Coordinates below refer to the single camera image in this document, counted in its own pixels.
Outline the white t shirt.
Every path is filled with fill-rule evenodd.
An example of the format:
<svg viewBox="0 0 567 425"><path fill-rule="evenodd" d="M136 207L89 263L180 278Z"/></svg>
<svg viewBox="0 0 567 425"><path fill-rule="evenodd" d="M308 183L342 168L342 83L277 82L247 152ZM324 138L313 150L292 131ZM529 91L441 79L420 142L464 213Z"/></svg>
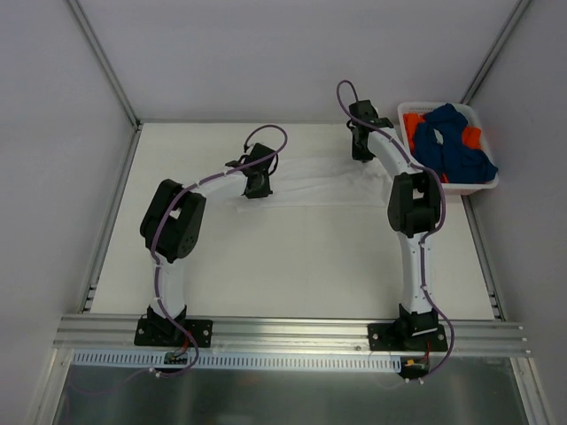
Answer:
<svg viewBox="0 0 567 425"><path fill-rule="evenodd" d="M377 160L361 163L347 157L282 160L270 177L271 195L230 202L240 212L258 208L387 206L392 178Z"/></svg>

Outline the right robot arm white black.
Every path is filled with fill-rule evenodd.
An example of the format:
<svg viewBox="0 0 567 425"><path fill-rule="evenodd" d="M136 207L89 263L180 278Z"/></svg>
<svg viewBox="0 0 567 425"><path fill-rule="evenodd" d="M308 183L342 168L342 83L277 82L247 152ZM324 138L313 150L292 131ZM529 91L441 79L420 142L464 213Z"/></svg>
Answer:
<svg viewBox="0 0 567 425"><path fill-rule="evenodd" d="M369 100L348 106L347 126L353 136L353 159L378 159L392 179L387 218L400 242L403 293L399 318L394 322L398 343L413 351L425 344L439 325L427 291L429 237L443 216L439 185L419 166L397 138L393 124L378 116Z"/></svg>

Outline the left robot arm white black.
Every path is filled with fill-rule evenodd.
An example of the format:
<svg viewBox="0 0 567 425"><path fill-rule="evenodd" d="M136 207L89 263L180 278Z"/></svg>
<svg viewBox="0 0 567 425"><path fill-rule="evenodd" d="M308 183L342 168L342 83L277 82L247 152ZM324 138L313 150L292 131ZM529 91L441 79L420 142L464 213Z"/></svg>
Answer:
<svg viewBox="0 0 567 425"><path fill-rule="evenodd" d="M147 318L157 321L154 335L166 345L180 343L185 334L183 320L182 259L195 249L206 207L239 197L262 199L272 194L270 176L278 153L256 143L237 160L201 182L188 187L171 179L162 181L140 225L140 234L151 255L153 295Z"/></svg>

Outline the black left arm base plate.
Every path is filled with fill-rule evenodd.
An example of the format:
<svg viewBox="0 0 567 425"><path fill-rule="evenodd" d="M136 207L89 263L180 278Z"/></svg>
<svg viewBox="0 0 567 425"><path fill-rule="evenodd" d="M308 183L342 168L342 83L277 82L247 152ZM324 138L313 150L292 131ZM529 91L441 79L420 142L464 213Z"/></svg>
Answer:
<svg viewBox="0 0 567 425"><path fill-rule="evenodd" d="M171 321L159 315L142 316L137 323L134 345L143 347L181 347L186 341L189 347L193 342L187 337L189 333L198 348L209 348L213 336L214 322L183 318L178 322L185 331L181 331Z"/></svg>

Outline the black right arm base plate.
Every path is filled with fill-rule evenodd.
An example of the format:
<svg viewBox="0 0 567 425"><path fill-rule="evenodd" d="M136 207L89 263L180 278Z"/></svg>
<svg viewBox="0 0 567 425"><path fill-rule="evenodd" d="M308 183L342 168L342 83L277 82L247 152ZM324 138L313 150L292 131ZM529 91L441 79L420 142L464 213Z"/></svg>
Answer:
<svg viewBox="0 0 567 425"><path fill-rule="evenodd" d="M373 352L446 352L447 337L442 325L429 332L411 335L394 323L370 323L367 326L369 348Z"/></svg>

